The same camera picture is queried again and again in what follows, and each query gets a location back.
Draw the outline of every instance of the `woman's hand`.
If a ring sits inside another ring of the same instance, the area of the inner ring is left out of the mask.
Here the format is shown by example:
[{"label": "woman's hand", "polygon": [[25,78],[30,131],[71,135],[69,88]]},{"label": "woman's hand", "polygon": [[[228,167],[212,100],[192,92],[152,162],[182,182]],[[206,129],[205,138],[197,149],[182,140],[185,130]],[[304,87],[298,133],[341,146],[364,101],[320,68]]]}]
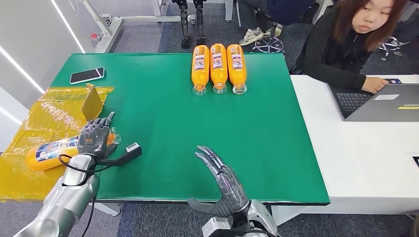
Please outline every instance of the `woman's hand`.
[{"label": "woman's hand", "polygon": [[365,79],[364,85],[361,90],[375,94],[379,92],[385,85],[388,84],[388,81],[382,78],[369,78]]}]

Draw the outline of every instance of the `orange bottle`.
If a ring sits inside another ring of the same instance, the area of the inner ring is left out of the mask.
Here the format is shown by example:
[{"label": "orange bottle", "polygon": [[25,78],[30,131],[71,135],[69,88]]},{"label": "orange bottle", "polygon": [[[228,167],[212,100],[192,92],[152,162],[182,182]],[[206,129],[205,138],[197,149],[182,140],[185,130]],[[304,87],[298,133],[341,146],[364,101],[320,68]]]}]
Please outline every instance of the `orange bottle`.
[{"label": "orange bottle", "polygon": [[192,91],[196,95],[205,95],[205,86],[210,78],[210,50],[206,45],[198,45],[192,55]]},{"label": "orange bottle", "polygon": [[211,80],[214,83],[212,90],[217,94],[222,94],[227,90],[225,83],[228,78],[227,54],[225,47],[216,43],[211,46]]},{"label": "orange bottle", "polygon": [[246,87],[246,64],[243,55],[242,47],[238,44],[232,44],[227,47],[227,61],[228,61],[228,74],[230,81],[233,84],[233,92],[241,95],[245,93],[248,88]]},{"label": "orange bottle", "polygon": [[[32,170],[46,170],[56,167],[61,165],[60,160],[58,160],[60,154],[71,157],[79,154],[78,144],[79,136],[75,136],[34,147],[26,155],[26,164]],[[61,158],[64,162],[70,161],[67,157]]]}]

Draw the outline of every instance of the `robotic finger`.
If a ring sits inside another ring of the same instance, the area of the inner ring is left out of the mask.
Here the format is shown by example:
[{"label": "robotic finger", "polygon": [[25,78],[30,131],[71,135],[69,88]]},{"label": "robotic finger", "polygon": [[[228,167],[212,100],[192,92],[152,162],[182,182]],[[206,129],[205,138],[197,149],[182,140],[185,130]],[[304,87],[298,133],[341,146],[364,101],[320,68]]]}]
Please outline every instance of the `robotic finger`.
[{"label": "robotic finger", "polygon": [[202,151],[205,155],[207,155],[209,160],[215,165],[215,167],[217,167],[218,172],[220,172],[223,166],[220,159],[216,158],[217,155],[208,147],[197,146],[197,148],[198,150]]},{"label": "robotic finger", "polygon": [[214,164],[212,162],[210,162],[210,160],[208,160],[207,157],[205,157],[205,155],[203,155],[202,153],[195,152],[195,155],[196,155],[196,157],[200,158],[205,163],[205,165],[211,171],[211,174],[214,177],[217,177],[217,174],[220,172],[220,170],[215,168]]}]

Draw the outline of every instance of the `laptop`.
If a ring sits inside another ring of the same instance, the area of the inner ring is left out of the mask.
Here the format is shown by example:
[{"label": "laptop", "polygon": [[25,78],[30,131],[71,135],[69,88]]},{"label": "laptop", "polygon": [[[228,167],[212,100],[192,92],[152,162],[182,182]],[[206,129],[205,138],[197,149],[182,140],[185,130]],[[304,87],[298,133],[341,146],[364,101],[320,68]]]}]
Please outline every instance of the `laptop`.
[{"label": "laptop", "polygon": [[419,121],[419,84],[389,83],[377,94],[329,85],[345,121]]}]

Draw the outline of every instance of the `smartphone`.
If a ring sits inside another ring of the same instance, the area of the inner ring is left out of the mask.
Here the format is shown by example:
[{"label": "smartphone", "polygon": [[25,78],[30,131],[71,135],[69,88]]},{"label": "smartphone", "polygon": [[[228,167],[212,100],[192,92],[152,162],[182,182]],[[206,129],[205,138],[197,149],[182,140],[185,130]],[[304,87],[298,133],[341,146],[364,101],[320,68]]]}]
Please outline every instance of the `smartphone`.
[{"label": "smartphone", "polygon": [[70,84],[77,84],[89,80],[101,79],[105,76],[104,68],[95,68],[89,71],[73,73],[70,76]]}]

